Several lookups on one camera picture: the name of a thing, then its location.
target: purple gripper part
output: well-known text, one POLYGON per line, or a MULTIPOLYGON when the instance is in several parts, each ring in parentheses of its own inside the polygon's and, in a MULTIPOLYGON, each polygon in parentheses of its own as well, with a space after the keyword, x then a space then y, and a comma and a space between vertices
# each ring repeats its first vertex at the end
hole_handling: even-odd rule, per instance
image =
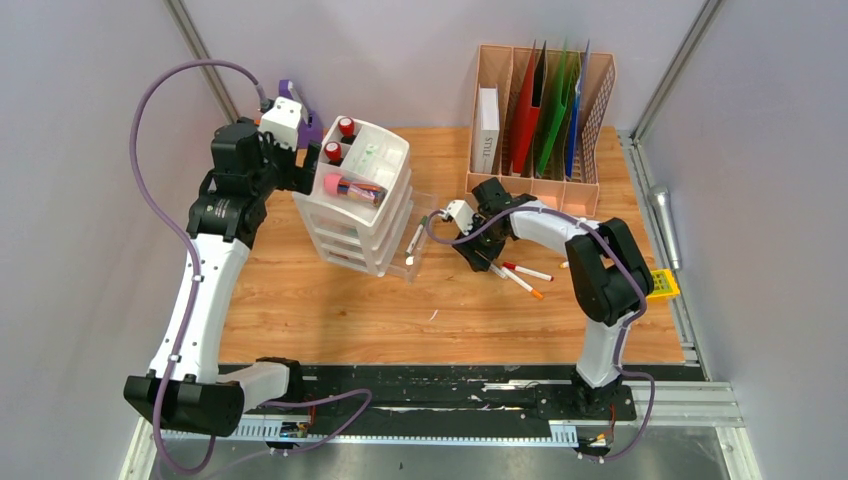
MULTIPOLYGON (((291 98, 288 87, 288 79, 280 80, 278 87, 280 96, 294 100, 291 98)), ((297 148, 306 148, 309 146, 309 142, 321 143, 324 139, 324 124, 321 123, 318 114, 313 110, 307 110, 307 113, 309 114, 310 122, 308 124, 301 123, 300 128, 297 129, 297 148)))

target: gray floor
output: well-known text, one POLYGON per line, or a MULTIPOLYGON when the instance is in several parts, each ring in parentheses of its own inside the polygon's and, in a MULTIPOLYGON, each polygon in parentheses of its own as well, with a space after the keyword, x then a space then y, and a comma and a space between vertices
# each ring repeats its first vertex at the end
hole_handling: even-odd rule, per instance
MULTIPOLYGON (((616 429, 618 448, 635 429, 616 429)), ((195 465, 206 444, 169 443, 185 465, 195 465)), ((262 443, 218 442, 212 462, 197 478, 207 478, 245 455, 267 450, 262 443)), ((179 477, 163 468, 163 478, 179 477)), ((157 479, 156 468, 150 476, 157 479)), ((729 479, 712 428, 649 428, 639 446, 622 460, 594 465, 577 460, 572 450, 527 447, 444 447, 328 444, 288 458, 262 456, 214 478, 234 479, 557 479, 722 480, 729 479)))

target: white plastic drawer organizer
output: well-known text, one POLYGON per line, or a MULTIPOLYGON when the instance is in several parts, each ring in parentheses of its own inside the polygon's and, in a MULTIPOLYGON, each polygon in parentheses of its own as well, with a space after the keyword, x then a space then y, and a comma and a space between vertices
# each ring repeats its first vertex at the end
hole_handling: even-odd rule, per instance
POLYGON ((409 142, 377 125, 338 117, 322 142, 312 193, 294 194, 321 258, 378 277, 396 275, 411 283, 421 265, 427 235, 420 235, 411 258, 407 259, 405 249, 422 216, 437 206, 434 195, 413 192, 411 176, 409 142), (340 177, 353 184, 351 189, 357 183, 383 187, 379 205, 352 198, 352 193, 334 192, 340 177))

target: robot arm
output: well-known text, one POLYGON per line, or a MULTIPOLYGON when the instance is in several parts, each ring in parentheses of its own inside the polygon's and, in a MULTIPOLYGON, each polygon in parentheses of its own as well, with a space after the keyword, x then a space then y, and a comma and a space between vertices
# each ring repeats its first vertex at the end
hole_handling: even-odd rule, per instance
POLYGON ((148 373, 128 377, 124 386, 124 398, 152 421, 156 391, 161 381, 168 381, 163 428, 227 436, 245 411, 287 393, 297 396, 302 389, 299 364, 286 359, 259 359, 248 368, 218 375, 230 298, 265 219, 266 200, 274 190, 307 195, 312 190, 320 145, 310 145, 304 166, 296 165, 301 108, 280 97, 258 126, 241 119, 215 132, 214 168, 201 183, 187 227, 201 259, 200 276, 194 276, 191 256, 187 256, 171 321, 148 373), (180 353, 172 359, 172 342, 194 282, 199 282, 194 309, 180 353), (171 378, 163 379, 169 360, 175 360, 176 366, 171 378))
MULTIPOLYGON (((442 216, 445 220, 456 221, 460 230, 457 239, 477 232, 483 224, 506 210, 519 206, 548 208, 531 195, 512 197, 496 178, 481 183, 472 194, 478 204, 476 213, 465 201, 456 200, 448 205, 442 216)), ((579 220, 606 240, 642 292, 650 294, 653 280, 627 225, 617 218, 602 223, 579 220)), ((541 211, 510 213, 472 240, 455 244, 453 248, 465 257, 472 270, 487 271, 508 238, 530 240, 568 258, 577 302, 588 317, 574 383, 581 387, 584 397, 581 400, 587 409, 608 405, 609 395, 621 382, 614 358, 616 343, 622 326, 639 308, 638 295, 618 268, 604 266, 602 256, 605 253, 594 236, 563 218, 541 211)))

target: red folder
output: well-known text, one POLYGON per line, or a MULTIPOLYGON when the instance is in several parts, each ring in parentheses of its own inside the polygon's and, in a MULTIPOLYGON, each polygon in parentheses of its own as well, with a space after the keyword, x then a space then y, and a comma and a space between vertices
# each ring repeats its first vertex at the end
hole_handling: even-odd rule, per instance
POLYGON ((539 110, 542 106, 542 87, 545 84, 545 57, 545 45, 543 44, 542 54, 537 64, 536 45, 534 43, 509 129, 509 164, 513 176, 520 176, 524 172, 524 164, 530 152, 530 145, 533 143, 533 135, 536 132, 536 123, 539 121, 539 110))

